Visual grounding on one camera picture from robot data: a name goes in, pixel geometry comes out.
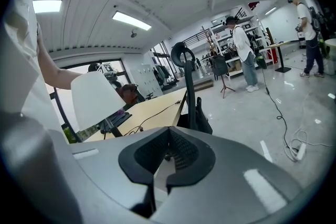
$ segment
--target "pants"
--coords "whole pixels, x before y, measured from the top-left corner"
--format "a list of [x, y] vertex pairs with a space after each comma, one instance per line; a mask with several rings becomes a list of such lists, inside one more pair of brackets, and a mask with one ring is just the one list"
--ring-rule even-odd
[[242, 63], [243, 73], [247, 85], [254, 86], [258, 83], [257, 71], [254, 66], [254, 55], [250, 52], [246, 60]]
[[306, 74], [309, 74], [310, 70], [314, 65], [314, 60], [316, 60], [319, 67], [319, 73], [323, 74], [323, 59], [320, 48], [318, 46], [317, 35], [312, 40], [306, 40], [306, 53], [307, 53], [307, 65], [304, 69]]

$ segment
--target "desk lamp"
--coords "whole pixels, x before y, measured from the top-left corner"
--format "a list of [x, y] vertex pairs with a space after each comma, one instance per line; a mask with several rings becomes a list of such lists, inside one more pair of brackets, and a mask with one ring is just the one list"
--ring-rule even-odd
[[88, 72], [71, 83], [72, 102], [81, 131], [105, 122], [115, 137], [122, 136], [118, 128], [108, 119], [121, 109], [125, 102], [121, 99], [109, 81], [100, 72]]

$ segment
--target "white t-shirt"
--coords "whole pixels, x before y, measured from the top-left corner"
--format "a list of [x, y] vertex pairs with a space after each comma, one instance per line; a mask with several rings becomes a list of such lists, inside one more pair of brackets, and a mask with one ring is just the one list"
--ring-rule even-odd
[[0, 58], [7, 65], [2, 83], [10, 88], [2, 96], [2, 109], [21, 112], [64, 135], [38, 64], [37, 29], [33, 0], [12, 0], [0, 28], [5, 40]]
[[310, 12], [309, 12], [308, 8], [304, 4], [299, 4], [298, 5], [298, 14], [299, 14], [299, 18], [300, 19], [306, 17], [307, 20], [308, 20], [305, 28], [303, 29], [305, 40], [312, 40], [312, 39], [314, 39], [316, 33], [315, 33], [313, 27], [311, 26]]
[[233, 29], [233, 41], [236, 45], [237, 52], [241, 60], [244, 62], [247, 59], [249, 52], [253, 51], [250, 47], [250, 41], [245, 33], [245, 31], [238, 25]]

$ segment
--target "ceiling light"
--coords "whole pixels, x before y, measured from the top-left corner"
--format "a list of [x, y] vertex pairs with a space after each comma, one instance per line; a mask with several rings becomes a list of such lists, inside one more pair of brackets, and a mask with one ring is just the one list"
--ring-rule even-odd
[[273, 10], [275, 10], [277, 7], [274, 7], [274, 8], [272, 8], [272, 9], [270, 9], [267, 13], [265, 13], [265, 15], [267, 15], [267, 14], [269, 14], [269, 13], [271, 13]]
[[62, 0], [34, 0], [33, 7], [35, 13], [59, 12]]
[[121, 12], [116, 12], [116, 14], [112, 17], [113, 20], [118, 20], [118, 21], [121, 21], [121, 22], [124, 22], [124, 23], [127, 23], [127, 24], [130, 24], [130, 25], [134, 25], [134, 26], [137, 26], [137, 27], [140, 27], [144, 30], [148, 30], [151, 28], [150, 25], [148, 24], [145, 24], [144, 22], [140, 21], [140, 20], [137, 20], [131, 16], [128, 16], [124, 13], [121, 13]]

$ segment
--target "backpack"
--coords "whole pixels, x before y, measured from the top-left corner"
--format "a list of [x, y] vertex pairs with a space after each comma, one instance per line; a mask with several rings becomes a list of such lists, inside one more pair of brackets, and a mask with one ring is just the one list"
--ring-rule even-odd
[[320, 21], [318, 19], [318, 16], [315, 12], [315, 9], [313, 7], [307, 7], [307, 9], [309, 10], [310, 13], [310, 17], [311, 17], [311, 26], [314, 29], [315, 32], [319, 32], [321, 30], [321, 26], [320, 26]]

